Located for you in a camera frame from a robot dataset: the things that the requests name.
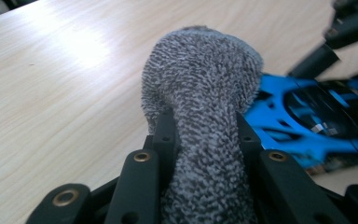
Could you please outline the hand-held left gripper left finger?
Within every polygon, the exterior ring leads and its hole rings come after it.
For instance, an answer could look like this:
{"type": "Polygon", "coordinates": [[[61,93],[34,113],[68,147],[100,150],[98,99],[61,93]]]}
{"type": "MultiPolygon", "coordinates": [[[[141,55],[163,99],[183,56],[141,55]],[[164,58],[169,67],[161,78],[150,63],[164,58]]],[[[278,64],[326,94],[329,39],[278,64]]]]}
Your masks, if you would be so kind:
{"type": "Polygon", "coordinates": [[[173,112],[168,109],[158,116],[154,133],[149,134],[144,143],[144,149],[152,149],[158,154],[159,183],[162,187],[167,187],[172,179],[179,150],[178,144],[173,112]]]}

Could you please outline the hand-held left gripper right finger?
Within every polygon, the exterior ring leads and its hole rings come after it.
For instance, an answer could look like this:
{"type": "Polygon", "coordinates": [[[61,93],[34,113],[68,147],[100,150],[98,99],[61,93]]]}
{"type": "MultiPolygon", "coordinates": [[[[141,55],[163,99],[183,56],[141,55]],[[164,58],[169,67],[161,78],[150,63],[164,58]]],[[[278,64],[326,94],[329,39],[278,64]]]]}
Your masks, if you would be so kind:
{"type": "Polygon", "coordinates": [[[245,172],[248,176],[249,184],[252,184],[255,177],[255,163],[258,154],[262,150],[261,140],[251,125],[245,120],[243,114],[236,113],[236,118],[240,138],[240,148],[245,164],[245,172]]]}

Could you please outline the blue toy car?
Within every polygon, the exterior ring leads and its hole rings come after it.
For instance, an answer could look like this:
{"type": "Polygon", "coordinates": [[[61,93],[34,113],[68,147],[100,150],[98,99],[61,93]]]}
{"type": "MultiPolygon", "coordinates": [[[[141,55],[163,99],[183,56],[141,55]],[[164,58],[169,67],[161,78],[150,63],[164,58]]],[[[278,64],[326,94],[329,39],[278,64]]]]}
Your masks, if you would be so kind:
{"type": "Polygon", "coordinates": [[[264,75],[244,118],[262,148],[291,154],[311,173],[358,165],[358,75],[327,81],[264,75]]]}

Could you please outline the grey terry cloth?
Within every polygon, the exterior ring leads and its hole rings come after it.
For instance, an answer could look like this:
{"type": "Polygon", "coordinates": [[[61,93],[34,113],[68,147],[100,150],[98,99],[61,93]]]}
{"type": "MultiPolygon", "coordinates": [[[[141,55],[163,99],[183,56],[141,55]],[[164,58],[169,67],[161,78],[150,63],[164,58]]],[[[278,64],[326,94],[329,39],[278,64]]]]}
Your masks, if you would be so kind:
{"type": "Polygon", "coordinates": [[[257,96],[261,56],[206,26],[163,36],[146,61],[142,109],[148,130],[171,109],[180,150],[161,197],[163,224],[256,224],[237,116],[257,96]]]}

